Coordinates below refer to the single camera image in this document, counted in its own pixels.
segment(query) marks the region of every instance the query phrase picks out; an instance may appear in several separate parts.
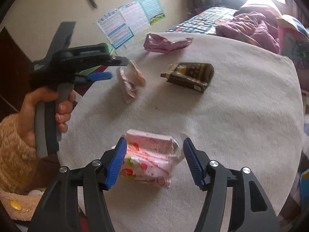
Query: crumpled wrapper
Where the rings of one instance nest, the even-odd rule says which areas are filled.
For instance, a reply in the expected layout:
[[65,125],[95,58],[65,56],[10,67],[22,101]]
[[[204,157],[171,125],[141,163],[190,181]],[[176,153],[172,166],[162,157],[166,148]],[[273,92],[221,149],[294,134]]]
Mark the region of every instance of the crumpled wrapper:
[[144,87],[146,80],[142,73],[132,61],[127,65],[126,71],[122,66],[116,70],[116,75],[120,84],[125,102],[129,104],[136,99],[137,87]]
[[151,52],[170,53],[174,50],[183,49],[192,44],[193,38],[183,38],[176,42],[153,33],[148,33],[144,43],[144,49]]
[[184,159],[177,142],[166,135],[128,130],[124,138],[128,148],[121,175],[155,185],[169,187],[176,166]]

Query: screw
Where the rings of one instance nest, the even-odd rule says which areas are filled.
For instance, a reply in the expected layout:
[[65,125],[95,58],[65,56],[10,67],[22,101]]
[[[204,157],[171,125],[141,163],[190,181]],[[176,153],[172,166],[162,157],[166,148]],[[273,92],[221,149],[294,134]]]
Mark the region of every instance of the screw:
[[97,166],[100,166],[101,165],[101,161],[99,159],[95,159],[93,162],[92,162],[92,165],[97,167]]
[[218,163],[217,161],[215,161],[215,160],[211,160],[211,161],[209,162],[209,164],[210,164],[212,167],[217,167],[217,166],[219,165],[219,163]]
[[243,172],[248,174],[248,173],[251,172],[251,170],[250,170],[250,168],[248,168],[248,167],[244,167],[244,168],[243,168]]
[[59,169],[59,172],[60,172],[60,173],[65,173],[67,170],[68,170],[68,168],[67,168],[66,166],[64,166],[64,167],[61,167],[61,168]]

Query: wall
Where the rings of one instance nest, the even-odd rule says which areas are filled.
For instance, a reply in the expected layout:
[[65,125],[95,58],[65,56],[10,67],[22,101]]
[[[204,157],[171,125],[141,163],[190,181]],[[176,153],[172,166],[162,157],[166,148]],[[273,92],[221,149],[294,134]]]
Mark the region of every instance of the wall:
[[[71,47],[108,42],[96,22],[112,9],[132,0],[95,0],[93,10],[87,0],[16,0],[3,22],[14,41],[31,61],[44,58],[50,42],[62,21],[77,21]],[[146,32],[164,32],[186,18],[185,0],[159,0],[166,19],[154,24],[128,43],[134,43]]]

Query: finger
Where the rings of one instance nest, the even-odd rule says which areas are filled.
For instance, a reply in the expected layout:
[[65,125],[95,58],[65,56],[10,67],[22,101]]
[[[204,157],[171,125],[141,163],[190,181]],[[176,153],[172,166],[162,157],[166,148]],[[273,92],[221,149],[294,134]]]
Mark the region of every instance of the finger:
[[58,96],[58,93],[56,93],[55,91],[47,87],[40,87],[35,91],[28,93],[25,96],[24,103],[35,106],[40,101],[52,102],[56,100]]
[[61,123],[61,124],[58,125],[58,129],[62,133],[66,133],[68,131],[68,126],[67,126],[67,124]]
[[60,114],[71,113],[73,110],[73,103],[69,100],[61,102],[57,107],[57,112]]
[[69,94],[68,100],[73,103],[75,99],[76,99],[75,92],[71,91],[71,93]]
[[56,121],[59,124],[67,122],[68,120],[70,120],[70,118],[71,118],[70,113],[66,113],[66,114],[63,114],[63,115],[58,114],[58,113],[56,114]]

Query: green poster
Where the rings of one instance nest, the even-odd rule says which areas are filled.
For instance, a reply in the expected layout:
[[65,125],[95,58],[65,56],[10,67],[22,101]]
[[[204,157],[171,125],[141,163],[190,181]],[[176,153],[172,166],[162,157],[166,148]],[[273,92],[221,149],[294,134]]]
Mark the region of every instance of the green poster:
[[150,25],[165,18],[164,12],[160,6],[159,0],[138,0]]

